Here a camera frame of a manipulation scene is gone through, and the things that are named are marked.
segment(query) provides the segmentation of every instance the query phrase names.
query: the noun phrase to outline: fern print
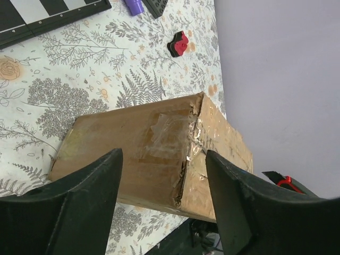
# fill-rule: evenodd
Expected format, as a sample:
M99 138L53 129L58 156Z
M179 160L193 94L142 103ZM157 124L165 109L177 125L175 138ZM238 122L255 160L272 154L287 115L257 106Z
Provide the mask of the fern print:
M18 180L0 179L0 197L17 195L21 196L32 189L32 185L20 183Z
M160 101L165 96L161 77L151 77L143 69L140 70L143 76L133 72L130 69L130 75L125 76L127 85L122 82L123 91L119 91L116 107L123 108L140 104L147 104L155 101Z
M57 37L49 33L38 37L44 44L44 51L50 58L51 65L69 65L71 69L85 67L89 61L95 64L107 62L111 51L117 50L124 54L126 48L116 45L115 38L108 32L100 33L91 31L90 35L81 30L77 23L69 24L65 27L61 35L64 37L62 42Z
M131 248L131 255L144 255L142 252L142 246L139 246L139 253L137 254L136 251L134 250L133 246L130 245Z
M21 170L23 170L24 173L27 174L31 181L33 189L44 186L50 182L49 179L47 178L48 174L43 173L42 169L40 170L38 170L38 168L33 169L33 167L23 166L15 163L13 163L12 165L20 168Z

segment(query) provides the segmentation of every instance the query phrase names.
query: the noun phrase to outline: white wall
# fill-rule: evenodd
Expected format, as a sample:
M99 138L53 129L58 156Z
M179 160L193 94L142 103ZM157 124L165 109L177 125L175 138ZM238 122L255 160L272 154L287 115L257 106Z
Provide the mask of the white wall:
M227 118L255 173L340 196L340 1L215 0Z

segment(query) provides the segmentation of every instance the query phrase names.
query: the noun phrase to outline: cardboard box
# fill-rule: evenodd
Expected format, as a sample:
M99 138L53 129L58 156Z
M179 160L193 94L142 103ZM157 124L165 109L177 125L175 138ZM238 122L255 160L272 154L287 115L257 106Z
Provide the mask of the cardboard box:
M122 148L118 201L215 221L206 151L252 172L252 154L207 95L164 100L79 117L68 132L52 181Z

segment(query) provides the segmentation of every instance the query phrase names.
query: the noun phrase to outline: black and white striped object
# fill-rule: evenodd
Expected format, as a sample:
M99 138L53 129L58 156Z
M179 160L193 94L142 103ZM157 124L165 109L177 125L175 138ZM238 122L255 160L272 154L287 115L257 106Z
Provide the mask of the black and white striped object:
M109 8L109 0L0 0L0 49Z

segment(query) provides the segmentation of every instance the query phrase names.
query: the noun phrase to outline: leaf print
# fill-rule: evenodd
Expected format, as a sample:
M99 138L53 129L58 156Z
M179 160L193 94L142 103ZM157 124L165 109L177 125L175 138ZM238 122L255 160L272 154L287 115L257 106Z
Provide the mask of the leaf print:
M225 112L225 100L224 100L223 91L220 91L218 93L218 101L221 103L219 108L220 108L221 112L225 115L226 112Z
M31 61L31 60L36 61L36 60L38 60L39 58L40 58L40 57L36 57L36 58L27 57L27 58L24 59L24 60L20 60L19 63L20 63L21 65L30 66L30 65L31 65L31 64L30 64L30 61Z
M0 105L7 107L9 105L9 101L5 98L0 99Z
M10 98L11 99L17 99L19 97L21 97L25 92L25 89L17 89L14 90L11 94L10 94Z
M171 215L166 212L161 212L159 215L153 215L149 224L141 229L141 232L138 235L138 241L142 240L146 236L150 236L154 230L157 231L163 227L166 223L167 217L171 217Z
M6 88L10 84L9 80L4 80L3 82L0 83L0 89Z
M218 49L218 39L217 39L217 36L213 36L211 38L211 45L212 47L217 50Z
M194 88L196 88L198 85L201 90L204 90L206 86L206 72L204 72L203 69L200 68L196 63L193 63L192 70L193 72L190 75L190 84L193 85Z
M122 53L125 50L116 46L115 39L110 33L92 31L90 36L76 23L67 25L62 35L66 43L48 33L38 37L38 40L46 43L44 51L50 58L51 65L69 65L72 69L78 70L86 66L90 60L94 60L96 64L107 61L111 50L121 50Z
M128 8L123 5L119 0L111 1L112 10L117 12L120 16L125 16L129 13Z
M198 91L194 91L192 86L181 85L180 82L177 80L174 80L171 87L173 88L173 91L167 92L167 96L169 99L175 98L175 97L184 97L184 96L192 95L198 92Z
M117 97L117 108L147 104L163 99L165 90L161 77L158 79L154 71L153 78L142 69L141 73L143 77L130 69L132 78L128 75L125 76L129 87L122 82L123 91L119 91L120 95Z
M217 36L217 24L216 24L216 17L212 17L211 19L211 26L210 29L212 30L212 32L214 32L214 34Z
M10 195L23 195L27 191L32 189L32 185L27 185L26 183L20 183L18 180L12 181L11 179L1 179L0 180L0 197L10 196Z
M203 65L206 65L208 67L219 67L220 65L220 59L219 56L212 58L212 57L208 57L208 55L206 54L202 54L202 53L196 53L196 57L198 60L202 61Z
M201 16L201 13L197 10L197 8L192 7L191 8L191 16L193 20L195 20L196 24L199 24L199 26L203 26L205 23L205 17Z
M113 254L116 251L117 248L117 243L116 242L112 242L112 243L108 243L107 247L106 247L106 254Z
M184 30L184 28L188 29L188 27L192 23L192 20L189 21L185 16L173 15L172 13L169 14L169 18L170 18L172 24L178 25L178 27L181 30Z
M35 79L28 90L27 104L44 107L45 112L37 124L47 138L58 137L62 141L78 116L105 112L108 105L101 99L89 100L89 94L82 88L70 88L61 79L42 81Z
M13 62L14 62L14 59L12 59L11 57L5 56L5 58L7 58L8 60L10 60L10 61L13 61Z
M114 71L118 71L125 64L125 59L126 57L124 56L123 52L116 57L111 57L111 60L108 63L110 64L110 66L112 66Z
M117 25L117 22L119 21L113 20L113 22L110 22L109 25L106 26L106 31L115 33L118 37L127 37L129 41L134 41L135 43L138 43L139 39L146 40L145 33L139 27L131 26L125 21Z
M109 240L119 242L123 233L125 236L132 236L141 224L141 214L132 211L127 214L123 207L118 206L113 214Z
M145 25L148 27L149 46L151 48L162 44L164 38L168 37L165 33L162 22L159 19L154 19L149 12L144 12L143 14L138 15L137 22L140 27L144 27Z
M34 128L29 128L30 124L26 122L21 122L16 120L12 127L6 127L3 122L0 122L0 139L9 139L9 138L28 138L23 139L21 142L17 142L14 150L18 151L19 149L24 149L26 146L39 146L41 144L46 144L54 149L56 152L57 150L48 142L39 139L35 136L37 131Z
M32 189L44 186L45 184L50 182L50 180L48 179L48 174L43 173L42 169L38 170L38 168L36 168L33 170L33 167L23 166L14 163L12 165L22 169L28 175L31 181Z
M159 50L156 50L157 56L152 56L151 54L147 54L146 57L142 58L140 64L144 69L147 69L149 66L153 66L153 68L159 67L164 68L164 65L167 64L168 71L174 66L178 66L182 69L182 67L168 55L162 55Z
M183 7L184 8L188 8L189 5L190 5L190 0L183 0Z

